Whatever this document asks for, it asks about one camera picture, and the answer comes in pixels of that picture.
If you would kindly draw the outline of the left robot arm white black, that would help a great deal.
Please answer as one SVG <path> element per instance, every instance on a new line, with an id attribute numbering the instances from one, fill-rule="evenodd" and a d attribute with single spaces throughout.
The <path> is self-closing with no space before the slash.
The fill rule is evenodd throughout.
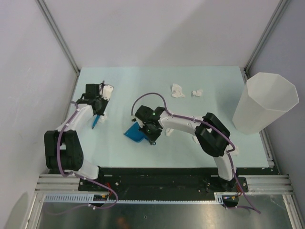
<path id="1" fill-rule="evenodd" d="M 62 176 L 71 174 L 89 179 L 89 186 L 99 191 L 105 186 L 105 178 L 99 175 L 99 167 L 88 162 L 78 137 L 84 125 L 94 116 L 102 116 L 113 93 L 112 85 L 86 84 L 85 92 L 77 101 L 74 113 L 56 130 L 44 134 L 46 166 Z"/>

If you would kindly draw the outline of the blue dustpan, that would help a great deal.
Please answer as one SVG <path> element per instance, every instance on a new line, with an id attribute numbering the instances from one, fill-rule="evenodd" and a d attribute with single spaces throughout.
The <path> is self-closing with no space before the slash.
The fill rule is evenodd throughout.
<path id="1" fill-rule="evenodd" d="M 131 139 L 132 141 L 139 143 L 142 140 L 146 139 L 144 133 L 142 133 L 140 130 L 139 123 L 134 123 L 125 133 L 124 135 Z"/>

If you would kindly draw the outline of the blue hand brush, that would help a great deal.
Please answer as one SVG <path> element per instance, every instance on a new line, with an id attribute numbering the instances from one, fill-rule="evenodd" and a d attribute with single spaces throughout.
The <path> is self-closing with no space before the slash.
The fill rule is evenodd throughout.
<path id="1" fill-rule="evenodd" d="M 95 128 L 95 126 L 97 125 L 99 119 L 100 119 L 100 115 L 96 115 L 96 117 L 95 117 L 95 119 L 94 119 L 94 121 L 92 123 L 92 126 L 91 126 L 92 129 Z"/>

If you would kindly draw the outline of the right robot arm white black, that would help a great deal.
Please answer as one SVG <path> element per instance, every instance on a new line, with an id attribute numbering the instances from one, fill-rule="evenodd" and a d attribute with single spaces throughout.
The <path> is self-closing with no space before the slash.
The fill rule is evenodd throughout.
<path id="1" fill-rule="evenodd" d="M 202 150 L 213 157 L 218 171 L 218 180 L 212 182 L 224 191 L 232 191 L 237 186 L 236 167 L 233 164 L 231 152 L 236 146 L 230 140 L 230 132 L 212 113 L 201 118 L 177 115 L 165 107 L 155 110 L 140 106 L 136 111 L 134 122 L 139 125 L 139 131 L 154 145 L 163 130 L 173 129 L 189 133 L 196 137 Z"/>

